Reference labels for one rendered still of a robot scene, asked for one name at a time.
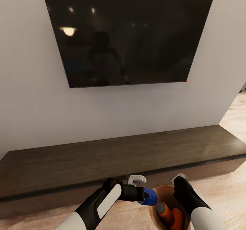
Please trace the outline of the trash can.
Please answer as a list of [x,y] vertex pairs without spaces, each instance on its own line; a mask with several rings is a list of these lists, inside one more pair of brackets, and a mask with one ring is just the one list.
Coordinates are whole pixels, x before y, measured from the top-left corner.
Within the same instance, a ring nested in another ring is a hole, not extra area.
[[[183,230],[191,230],[191,219],[184,210],[183,206],[178,203],[173,194],[175,193],[173,185],[161,185],[158,186],[155,190],[158,193],[157,203],[165,203],[169,210],[172,211],[174,207],[181,209],[184,212],[184,222]],[[149,213],[151,219],[158,230],[169,230],[169,225],[159,216],[157,212],[157,203],[153,206],[149,206]]]

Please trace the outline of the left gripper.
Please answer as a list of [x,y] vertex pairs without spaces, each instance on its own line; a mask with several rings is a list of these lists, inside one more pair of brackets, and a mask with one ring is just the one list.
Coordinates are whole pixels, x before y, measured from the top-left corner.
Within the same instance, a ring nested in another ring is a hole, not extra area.
[[135,202],[141,201],[144,202],[144,198],[149,197],[149,194],[144,191],[143,187],[135,187],[132,185],[128,185],[129,187],[129,197],[126,201]]

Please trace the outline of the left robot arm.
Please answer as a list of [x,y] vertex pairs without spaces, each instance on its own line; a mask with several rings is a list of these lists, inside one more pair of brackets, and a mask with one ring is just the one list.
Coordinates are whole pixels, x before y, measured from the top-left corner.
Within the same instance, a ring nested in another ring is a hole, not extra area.
[[73,211],[54,230],[95,230],[109,209],[117,200],[141,201],[149,197],[143,187],[136,183],[146,183],[142,175],[130,175],[128,184],[116,178],[108,178],[91,196]]

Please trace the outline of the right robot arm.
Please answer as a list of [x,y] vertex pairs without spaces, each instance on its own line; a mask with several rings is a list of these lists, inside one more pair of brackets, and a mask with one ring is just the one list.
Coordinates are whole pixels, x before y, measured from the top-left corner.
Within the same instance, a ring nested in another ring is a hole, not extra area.
[[203,196],[185,179],[185,174],[178,174],[173,180],[173,196],[191,219],[195,230],[228,230],[216,214],[207,205]]

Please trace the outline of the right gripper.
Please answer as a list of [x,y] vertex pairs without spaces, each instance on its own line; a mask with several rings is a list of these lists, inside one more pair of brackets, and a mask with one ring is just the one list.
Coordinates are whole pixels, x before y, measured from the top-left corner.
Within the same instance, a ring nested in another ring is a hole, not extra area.
[[178,201],[178,203],[181,205],[181,202],[179,201],[179,198],[177,197],[177,194],[174,193],[173,196],[175,197],[175,199]]

